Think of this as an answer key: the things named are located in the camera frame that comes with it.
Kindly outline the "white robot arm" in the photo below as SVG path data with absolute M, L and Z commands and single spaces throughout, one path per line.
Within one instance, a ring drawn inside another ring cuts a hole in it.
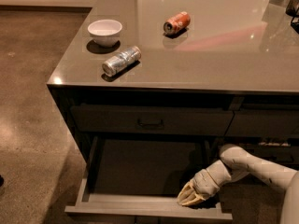
M 180 191 L 177 202 L 193 206 L 215 196 L 222 186 L 253 175 L 284 192 L 279 224 L 299 224 L 299 171 L 251 155 L 233 144 L 221 147 L 220 158 L 197 172 Z

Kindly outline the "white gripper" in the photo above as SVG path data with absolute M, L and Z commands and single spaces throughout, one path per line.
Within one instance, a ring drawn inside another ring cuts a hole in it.
M 177 196 L 177 202 L 183 206 L 197 205 L 215 196 L 219 190 L 220 187 L 208 171 L 202 169 L 194 175 L 192 181 L 185 184 Z

